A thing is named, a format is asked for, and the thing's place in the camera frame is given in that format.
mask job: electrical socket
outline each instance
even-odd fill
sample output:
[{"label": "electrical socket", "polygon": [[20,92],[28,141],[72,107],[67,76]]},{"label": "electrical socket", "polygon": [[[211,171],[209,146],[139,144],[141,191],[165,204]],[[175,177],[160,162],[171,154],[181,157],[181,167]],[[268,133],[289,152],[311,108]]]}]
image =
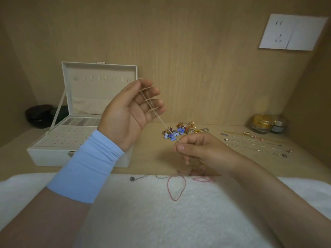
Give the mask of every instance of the electrical socket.
[{"label": "electrical socket", "polygon": [[297,20],[293,15],[271,14],[259,47],[286,49]]}]

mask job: forearm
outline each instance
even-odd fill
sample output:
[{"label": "forearm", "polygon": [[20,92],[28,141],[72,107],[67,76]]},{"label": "forearm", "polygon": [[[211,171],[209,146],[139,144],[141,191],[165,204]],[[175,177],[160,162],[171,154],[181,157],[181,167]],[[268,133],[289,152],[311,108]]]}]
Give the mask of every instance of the forearm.
[{"label": "forearm", "polygon": [[0,232],[4,247],[71,247],[123,151],[95,131],[70,162]]},{"label": "forearm", "polygon": [[245,159],[233,177],[285,247],[331,247],[331,221],[263,167]]}]

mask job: jewelry box lid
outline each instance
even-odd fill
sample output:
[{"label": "jewelry box lid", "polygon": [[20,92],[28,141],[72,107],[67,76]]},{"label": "jewelry box lid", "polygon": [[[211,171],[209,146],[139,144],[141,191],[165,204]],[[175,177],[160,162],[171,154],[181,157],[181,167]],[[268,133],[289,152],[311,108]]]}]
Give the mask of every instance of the jewelry box lid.
[{"label": "jewelry box lid", "polygon": [[109,102],[138,79],[138,66],[62,62],[70,115],[101,115]]}]

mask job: metal latch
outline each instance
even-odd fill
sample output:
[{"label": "metal latch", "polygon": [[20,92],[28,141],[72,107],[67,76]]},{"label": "metal latch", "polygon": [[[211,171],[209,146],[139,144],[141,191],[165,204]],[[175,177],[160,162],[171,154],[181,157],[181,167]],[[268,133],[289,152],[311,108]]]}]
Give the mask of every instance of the metal latch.
[{"label": "metal latch", "polygon": [[71,150],[71,151],[69,151],[68,152],[68,155],[69,155],[69,157],[73,157],[73,155],[75,154],[75,150]]}]

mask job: white switch plate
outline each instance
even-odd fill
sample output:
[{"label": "white switch plate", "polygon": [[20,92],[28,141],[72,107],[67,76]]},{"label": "white switch plate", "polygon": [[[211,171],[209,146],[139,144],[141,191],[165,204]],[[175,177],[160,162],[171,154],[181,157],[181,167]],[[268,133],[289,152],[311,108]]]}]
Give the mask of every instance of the white switch plate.
[{"label": "white switch plate", "polygon": [[271,14],[260,48],[313,50],[327,17]]}]

